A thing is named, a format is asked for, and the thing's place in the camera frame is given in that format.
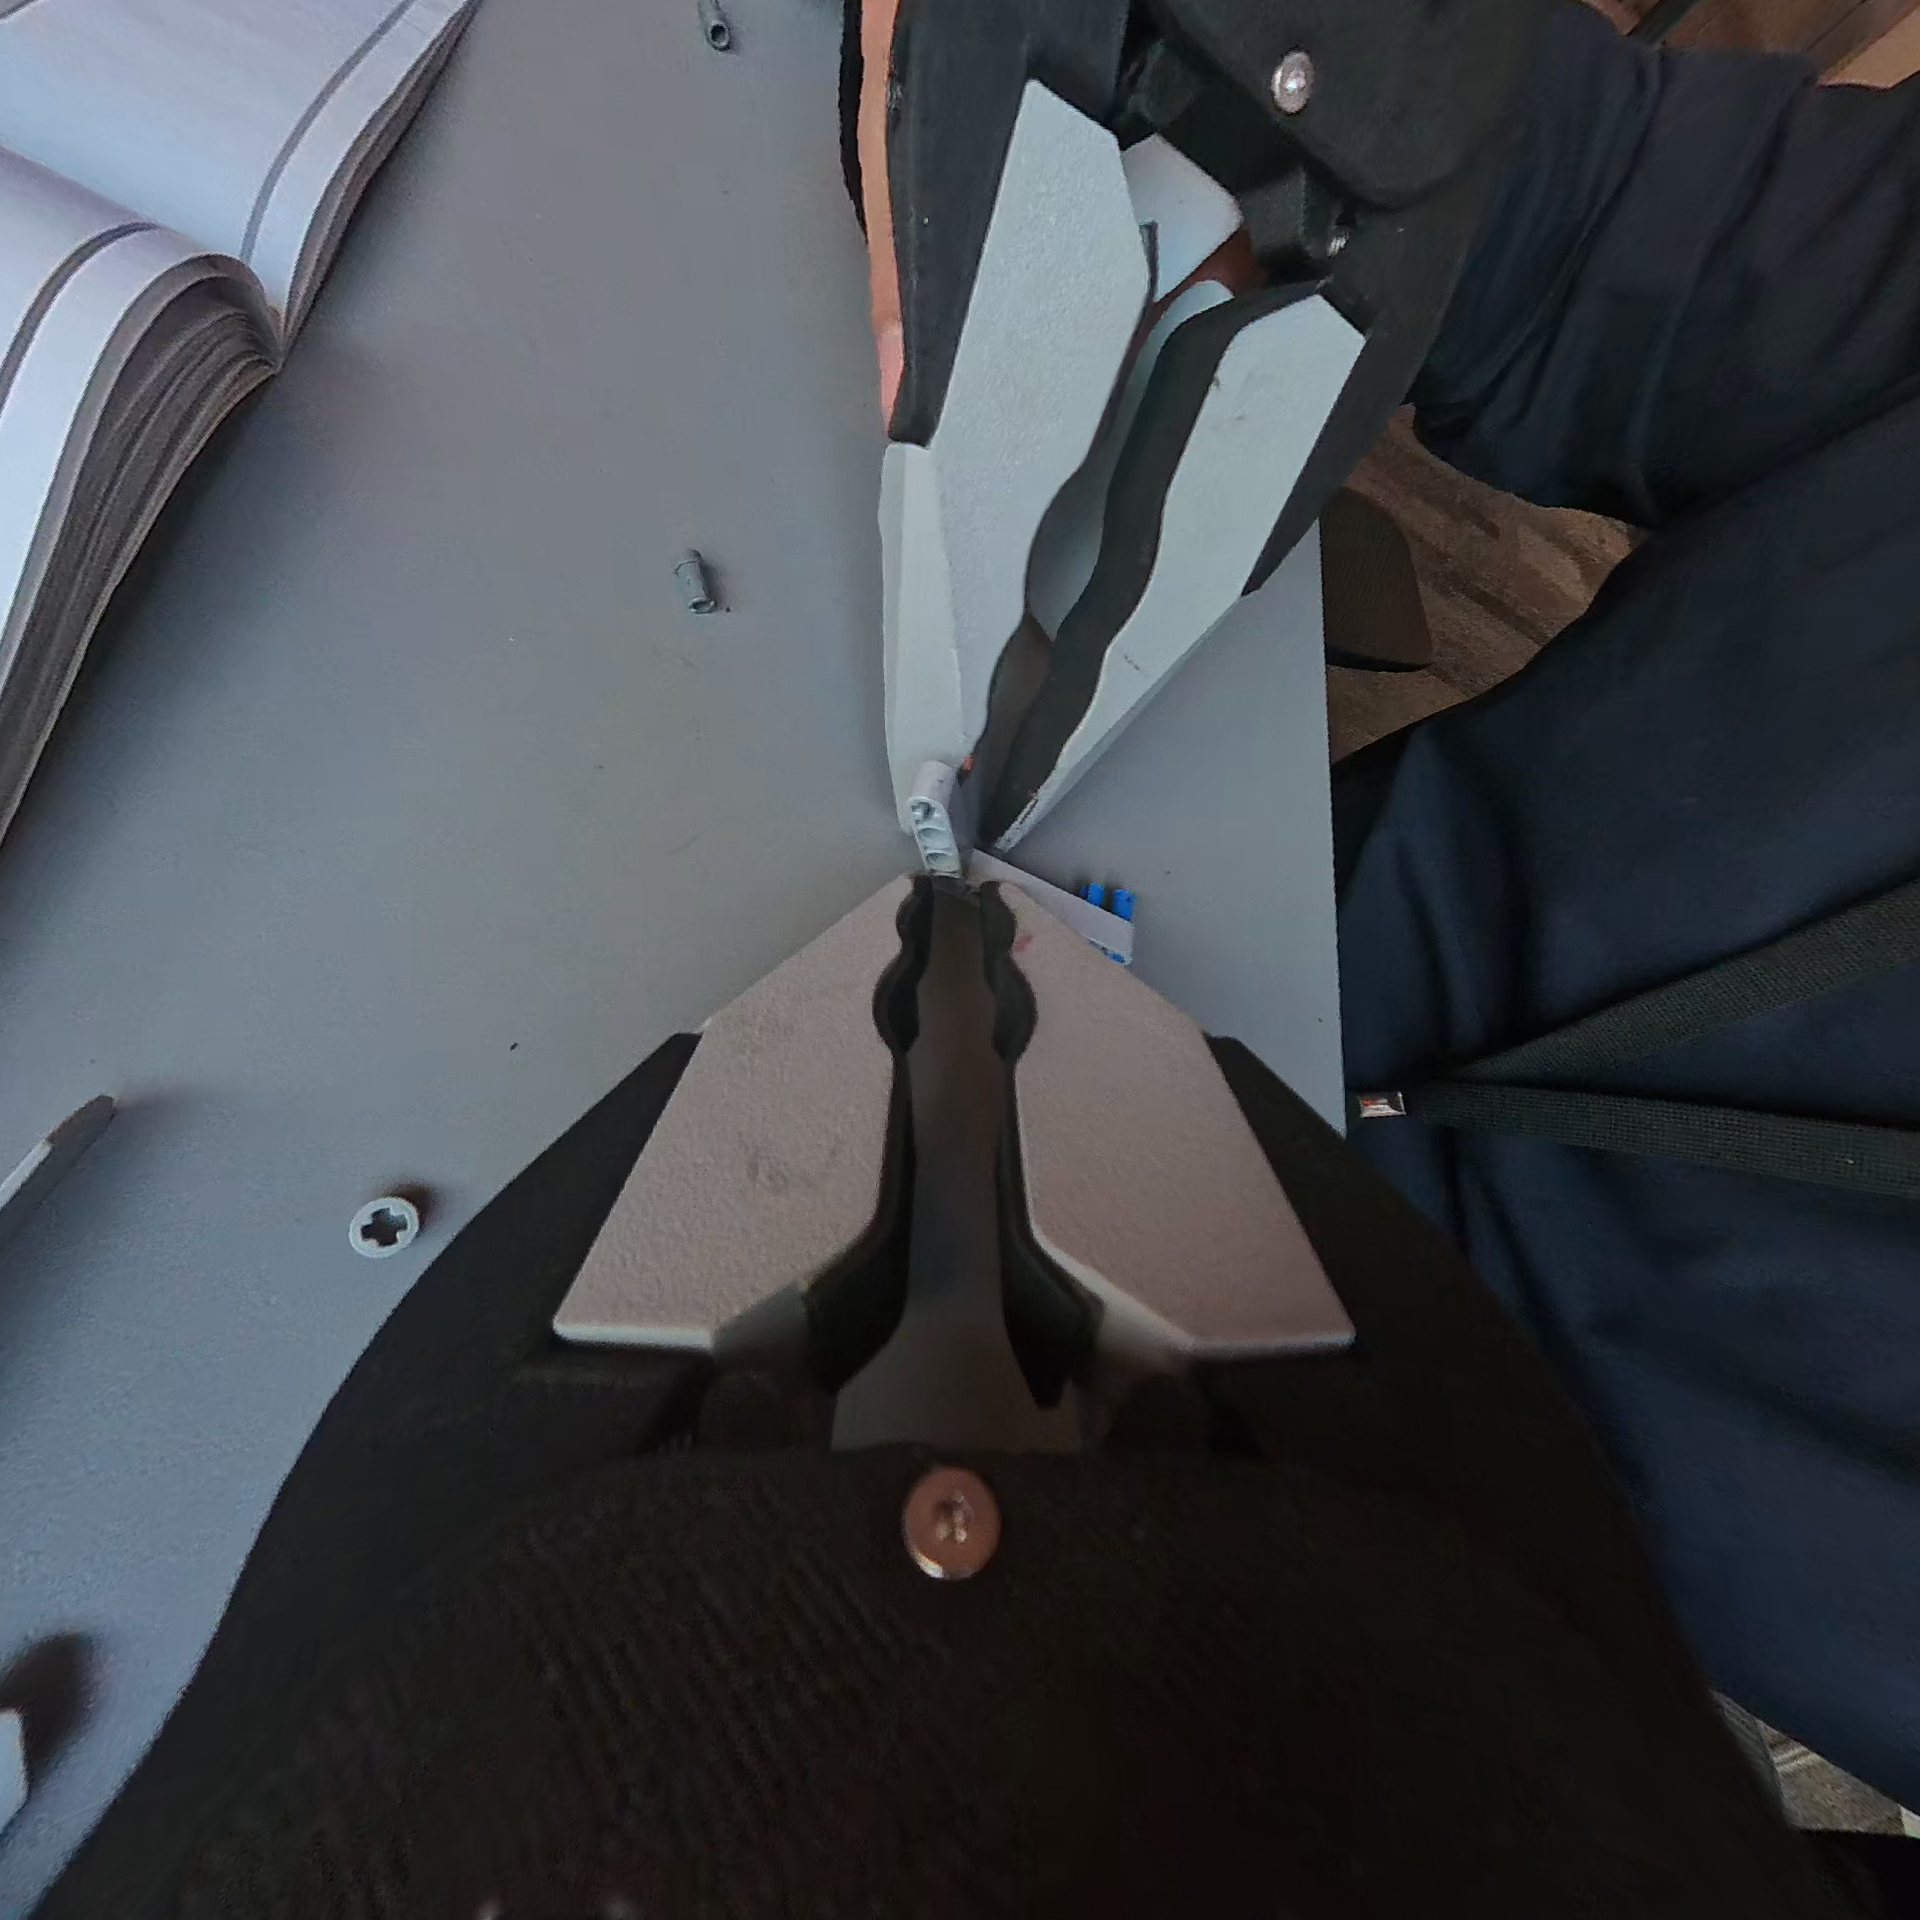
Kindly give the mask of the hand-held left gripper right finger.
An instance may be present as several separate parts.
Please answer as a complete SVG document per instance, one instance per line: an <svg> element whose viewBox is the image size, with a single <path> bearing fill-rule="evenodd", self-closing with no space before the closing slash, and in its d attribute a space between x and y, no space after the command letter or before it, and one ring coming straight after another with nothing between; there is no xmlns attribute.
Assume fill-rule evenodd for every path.
<svg viewBox="0 0 1920 1920"><path fill-rule="evenodd" d="M1355 1355L1205 1029L1007 881L975 923L998 1309L1042 1450L1093 1451L1142 1385Z"/></svg>

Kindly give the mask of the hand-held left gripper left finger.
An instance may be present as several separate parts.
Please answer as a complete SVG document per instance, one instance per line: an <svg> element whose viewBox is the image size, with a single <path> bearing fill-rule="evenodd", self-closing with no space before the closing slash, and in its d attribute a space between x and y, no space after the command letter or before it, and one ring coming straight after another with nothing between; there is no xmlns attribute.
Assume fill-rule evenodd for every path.
<svg viewBox="0 0 1920 1920"><path fill-rule="evenodd" d="M931 887L897 878L698 1031L555 1317L578 1349L833 1394L905 1313Z"/></svg>

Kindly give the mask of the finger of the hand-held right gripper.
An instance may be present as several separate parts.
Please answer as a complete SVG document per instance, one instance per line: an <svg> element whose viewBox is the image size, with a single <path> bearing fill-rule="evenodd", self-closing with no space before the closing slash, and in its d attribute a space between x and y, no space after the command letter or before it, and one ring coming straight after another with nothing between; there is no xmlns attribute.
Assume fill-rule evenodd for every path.
<svg viewBox="0 0 1920 1920"><path fill-rule="evenodd" d="M1042 81L895 81L902 438L879 462L887 769L960 765L1026 610L1045 515L1146 295L1114 133Z"/></svg>
<svg viewBox="0 0 1920 1920"><path fill-rule="evenodd" d="M1120 442L1093 567L981 804L1014 847L1245 594L1365 348L1310 282L1170 332Z"/></svg>

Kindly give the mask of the grey angled lego beam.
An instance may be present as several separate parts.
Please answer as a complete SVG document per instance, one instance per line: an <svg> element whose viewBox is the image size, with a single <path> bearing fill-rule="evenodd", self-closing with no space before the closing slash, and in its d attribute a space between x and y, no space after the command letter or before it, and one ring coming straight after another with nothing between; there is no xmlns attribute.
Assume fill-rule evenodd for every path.
<svg viewBox="0 0 1920 1920"><path fill-rule="evenodd" d="M963 771L927 759L906 782L905 830L923 870L937 881L1014 887L1059 923L1079 933L1114 964L1135 957L1135 895L1125 887L1088 881L1063 887L1042 875L978 850L973 842L973 796Z"/></svg>

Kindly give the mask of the person's right forearm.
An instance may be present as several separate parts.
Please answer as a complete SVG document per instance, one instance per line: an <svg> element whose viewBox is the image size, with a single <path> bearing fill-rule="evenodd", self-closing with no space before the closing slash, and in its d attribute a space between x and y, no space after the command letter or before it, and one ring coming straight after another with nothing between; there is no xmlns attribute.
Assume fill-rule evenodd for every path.
<svg viewBox="0 0 1920 1920"><path fill-rule="evenodd" d="M1666 51L1559 5L1409 388L1419 442L1537 508L1733 506L1915 535L1918 95Z"/></svg>

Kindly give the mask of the long dark grey lego panel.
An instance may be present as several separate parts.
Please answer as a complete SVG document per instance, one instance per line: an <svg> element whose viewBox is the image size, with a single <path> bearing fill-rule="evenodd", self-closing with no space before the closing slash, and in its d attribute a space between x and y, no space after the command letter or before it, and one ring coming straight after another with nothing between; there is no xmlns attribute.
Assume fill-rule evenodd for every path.
<svg viewBox="0 0 1920 1920"><path fill-rule="evenodd" d="M2 1245L24 1229L33 1211L63 1182L115 1113L111 1094L96 1094L30 1147L2 1180Z"/></svg>

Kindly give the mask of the person's right hand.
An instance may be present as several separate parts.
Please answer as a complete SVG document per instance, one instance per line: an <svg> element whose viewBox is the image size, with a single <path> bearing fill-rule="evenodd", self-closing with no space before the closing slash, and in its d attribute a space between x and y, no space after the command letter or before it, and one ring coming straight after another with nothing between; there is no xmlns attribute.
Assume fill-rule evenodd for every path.
<svg viewBox="0 0 1920 1920"><path fill-rule="evenodd" d="M891 428L905 363L897 291L888 123L897 2L842 2L839 43L839 155L867 253L870 333L877 359L879 425Z"/></svg>

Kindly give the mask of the grey fabric seat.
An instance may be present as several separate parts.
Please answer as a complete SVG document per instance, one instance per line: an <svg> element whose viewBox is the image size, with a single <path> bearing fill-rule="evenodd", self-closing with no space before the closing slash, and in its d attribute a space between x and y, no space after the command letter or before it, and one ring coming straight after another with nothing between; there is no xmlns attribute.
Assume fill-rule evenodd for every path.
<svg viewBox="0 0 1920 1920"><path fill-rule="evenodd" d="M1911 1809L1770 1731L1728 1695L1717 1693L1714 1706L1743 1761L1795 1831L1918 1839L1918 1813Z"/></svg>

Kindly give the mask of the white instruction booklet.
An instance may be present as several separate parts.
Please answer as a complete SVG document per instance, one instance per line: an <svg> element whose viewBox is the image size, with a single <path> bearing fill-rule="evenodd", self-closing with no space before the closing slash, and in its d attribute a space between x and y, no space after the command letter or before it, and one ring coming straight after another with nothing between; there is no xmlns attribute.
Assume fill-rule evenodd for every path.
<svg viewBox="0 0 1920 1920"><path fill-rule="evenodd" d="M275 375L459 2L2 6L2 827L115 588Z"/></svg>

